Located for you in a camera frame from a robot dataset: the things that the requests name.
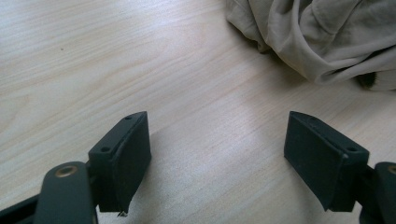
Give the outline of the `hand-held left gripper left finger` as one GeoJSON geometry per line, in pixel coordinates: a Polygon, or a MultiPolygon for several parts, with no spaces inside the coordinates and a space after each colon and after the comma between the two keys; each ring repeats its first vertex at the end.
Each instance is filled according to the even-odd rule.
{"type": "Polygon", "coordinates": [[[128,213],[151,160],[146,111],[121,119],[89,151],[93,200],[101,212],[128,213]]]}

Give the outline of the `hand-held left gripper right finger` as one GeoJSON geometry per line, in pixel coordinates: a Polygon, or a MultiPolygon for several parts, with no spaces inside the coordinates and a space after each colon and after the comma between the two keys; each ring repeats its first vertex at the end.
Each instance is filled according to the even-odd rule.
{"type": "Polygon", "coordinates": [[[353,210],[354,183],[367,165],[367,149],[322,120],[291,111],[284,157],[324,209],[353,210]]]}

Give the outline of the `beige pants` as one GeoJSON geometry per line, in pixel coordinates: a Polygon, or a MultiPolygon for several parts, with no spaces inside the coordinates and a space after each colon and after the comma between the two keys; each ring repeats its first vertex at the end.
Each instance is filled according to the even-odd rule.
{"type": "Polygon", "coordinates": [[[225,0],[226,19],[317,84],[396,90],[396,0],[225,0]]]}

